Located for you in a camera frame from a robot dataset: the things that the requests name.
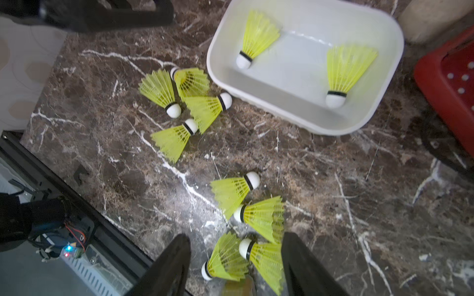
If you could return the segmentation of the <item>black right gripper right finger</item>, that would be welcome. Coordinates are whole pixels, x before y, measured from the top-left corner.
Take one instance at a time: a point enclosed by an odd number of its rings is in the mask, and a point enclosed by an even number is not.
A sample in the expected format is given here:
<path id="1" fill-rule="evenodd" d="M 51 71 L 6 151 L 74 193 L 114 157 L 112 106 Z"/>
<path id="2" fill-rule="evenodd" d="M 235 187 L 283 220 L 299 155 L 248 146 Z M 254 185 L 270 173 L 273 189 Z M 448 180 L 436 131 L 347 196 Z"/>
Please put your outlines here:
<path id="1" fill-rule="evenodd" d="M 296 233 L 284 234 L 281 257 L 289 295 L 348 295 Z"/>

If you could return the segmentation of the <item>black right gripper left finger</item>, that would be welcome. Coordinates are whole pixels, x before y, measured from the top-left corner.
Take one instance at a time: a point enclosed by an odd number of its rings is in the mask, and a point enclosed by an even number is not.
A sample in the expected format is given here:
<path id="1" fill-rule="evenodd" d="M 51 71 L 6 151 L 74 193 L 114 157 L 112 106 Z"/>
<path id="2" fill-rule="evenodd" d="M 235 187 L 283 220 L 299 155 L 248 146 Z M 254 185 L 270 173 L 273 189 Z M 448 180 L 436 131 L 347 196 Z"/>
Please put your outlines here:
<path id="1" fill-rule="evenodd" d="M 126 294 L 128 296 L 183 296 L 190 261 L 190 238 L 186 234 L 179 234 Z"/>

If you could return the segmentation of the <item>green shuttlecock lone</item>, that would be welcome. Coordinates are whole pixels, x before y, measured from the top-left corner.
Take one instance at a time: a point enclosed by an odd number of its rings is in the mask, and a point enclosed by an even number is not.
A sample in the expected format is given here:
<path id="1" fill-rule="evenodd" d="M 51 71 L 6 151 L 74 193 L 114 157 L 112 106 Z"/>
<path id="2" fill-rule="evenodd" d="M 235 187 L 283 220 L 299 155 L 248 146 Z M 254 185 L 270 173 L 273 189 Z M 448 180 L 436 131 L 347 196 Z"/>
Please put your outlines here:
<path id="1" fill-rule="evenodd" d="M 236 58 L 237 67 L 249 69 L 254 59 L 279 38 L 280 28 L 264 13 L 251 10 L 246 21 L 243 46 Z"/>

